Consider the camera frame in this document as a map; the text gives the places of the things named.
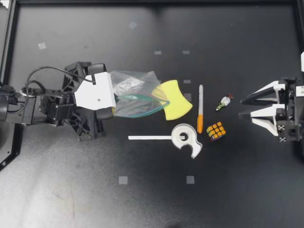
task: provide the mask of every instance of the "orange marker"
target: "orange marker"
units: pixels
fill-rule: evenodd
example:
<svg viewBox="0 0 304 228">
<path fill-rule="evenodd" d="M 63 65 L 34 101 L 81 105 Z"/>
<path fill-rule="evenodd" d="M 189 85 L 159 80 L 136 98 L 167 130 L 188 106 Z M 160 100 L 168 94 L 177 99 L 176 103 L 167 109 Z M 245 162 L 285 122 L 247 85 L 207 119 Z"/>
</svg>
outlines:
<svg viewBox="0 0 304 228">
<path fill-rule="evenodd" d="M 198 115 L 198 133 L 203 132 L 204 114 L 203 114 L 203 85 L 199 86 L 199 115 Z"/>
</svg>

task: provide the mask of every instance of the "black metal frame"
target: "black metal frame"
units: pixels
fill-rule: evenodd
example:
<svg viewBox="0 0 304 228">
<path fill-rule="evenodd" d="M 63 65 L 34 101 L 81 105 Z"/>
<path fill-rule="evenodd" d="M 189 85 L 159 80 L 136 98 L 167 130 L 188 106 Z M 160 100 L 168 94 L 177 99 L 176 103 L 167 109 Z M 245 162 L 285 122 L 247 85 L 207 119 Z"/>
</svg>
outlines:
<svg viewBox="0 0 304 228">
<path fill-rule="evenodd" d="M 44 5 L 49 4 L 136 4 L 136 5 L 155 5 L 161 4 L 286 4 L 293 6 L 294 21 L 297 27 L 300 51 L 304 51 L 304 2 L 303 0 L 11 0 L 9 5 L 9 15 L 6 25 L 5 39 L 2 53 L 0 53 L 0 86 L 9 82 L 12 53 L 14 49 L 15 32 L 19 9 L 24 5 Z M 10 153 L 6 164 L 0 164 L 0 170 L 18 156 L 22 139 L 22 126 L 20 124 L 9 125 L 11 132 L 6 144 L 2 146 L 5 153 Z"/>
<path fill-rule="evenodd" d="M 289 4 L 294 8 L 298 40 L 301 52 L 304 51 L 304 1 L 303 0 L 11 0 L 6 26 L 3 52 L 0 58 L 0 82 L 7 84 L 14 48 L 14 38 L 20 6 L 48 4 Z"/>
</svg>

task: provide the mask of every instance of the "small toy figure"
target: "small toy figure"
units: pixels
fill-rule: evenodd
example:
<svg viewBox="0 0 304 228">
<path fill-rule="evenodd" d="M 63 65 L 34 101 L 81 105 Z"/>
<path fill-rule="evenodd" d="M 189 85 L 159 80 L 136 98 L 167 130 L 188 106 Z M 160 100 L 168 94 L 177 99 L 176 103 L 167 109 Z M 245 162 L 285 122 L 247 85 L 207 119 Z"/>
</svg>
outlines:
<svg viewBox="0 0 304 228">
<path fill-rule="evenodd" d="M 211 141 L 215 141 L 226 135 L 226 130 L 221 122 L 217 122 L 207 128 L 207 134 L 209 135 Z"/>
<path fill-rule="evenodd" d="M 219 103 L 219 105 L 216 108 L 216 111 L 220 110 L 223 107 L 226 107 L 228 104 L 230 104 L 230 101 L 233 99 L 232 94 L 228 94 L 227 96 L 223 97 Z"/>
</svg>

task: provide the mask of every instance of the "ziploc bag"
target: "ziploc bag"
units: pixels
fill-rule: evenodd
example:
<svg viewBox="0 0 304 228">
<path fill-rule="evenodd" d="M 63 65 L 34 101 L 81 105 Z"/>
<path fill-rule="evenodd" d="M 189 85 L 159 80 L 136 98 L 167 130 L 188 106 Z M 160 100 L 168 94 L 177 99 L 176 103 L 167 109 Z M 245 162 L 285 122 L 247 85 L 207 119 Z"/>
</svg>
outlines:
<svg viewBox="0 0 304 228">
<path fill-rule="evenodd" d="M 116 95 L 115 116 L 148 116 L 170 103 L 153 71 L 112 71 L 110 75 Z"/>
</svg>

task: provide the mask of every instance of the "rubik's cube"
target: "rubik's cube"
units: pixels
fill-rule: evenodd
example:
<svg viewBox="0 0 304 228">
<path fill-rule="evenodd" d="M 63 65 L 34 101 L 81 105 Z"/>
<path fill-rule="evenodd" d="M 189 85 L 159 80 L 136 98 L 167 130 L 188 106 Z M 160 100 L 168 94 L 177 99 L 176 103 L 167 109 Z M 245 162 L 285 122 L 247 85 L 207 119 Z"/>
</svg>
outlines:
<svg viewBox="0 0 304 228">
<path fill-rule="evenodd" d="M 217 122 L 207 128 L 207 134 L 209 135 L 211 141 L 215 141 L 226 135 L 226 130 L 221 122 Z"/>
</svg>

